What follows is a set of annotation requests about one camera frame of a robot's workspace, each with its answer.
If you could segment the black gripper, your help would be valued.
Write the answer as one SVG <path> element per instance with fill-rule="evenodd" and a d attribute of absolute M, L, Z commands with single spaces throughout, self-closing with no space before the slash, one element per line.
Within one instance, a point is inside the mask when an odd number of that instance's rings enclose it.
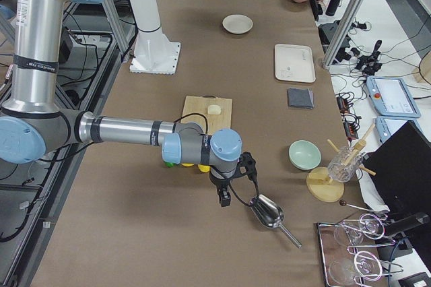
<path fill-rule="evenodd" d="M 230 205 L 231 195 L 229 193 L 228 185 L 232 179 L 237 178 L 239 175 L 239 165 L 228 172 L 222 172 L 215 166 L 210 166 L 209 178 L 210 181 L 216 186 L 221 207 L 227 207 Z"/>

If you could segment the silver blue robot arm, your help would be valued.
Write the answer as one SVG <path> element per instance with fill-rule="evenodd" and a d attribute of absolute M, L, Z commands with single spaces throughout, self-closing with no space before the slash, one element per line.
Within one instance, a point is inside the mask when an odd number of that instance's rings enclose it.
<path fill-rule="evenodd" d="M 165 162 L 208 166 L 220 205 L 229 205 L 230 183 L 240 176 L 242 157 L 242 141 L 234 130 L 208 135 L 195 123 L 103 117 L 55 104 L 63 7 L 68 1 L 103 0 L 18 0 L 11 96 L 1 105 L 1 158 L 25 164 L 77 143 L 159 146 Z"/>

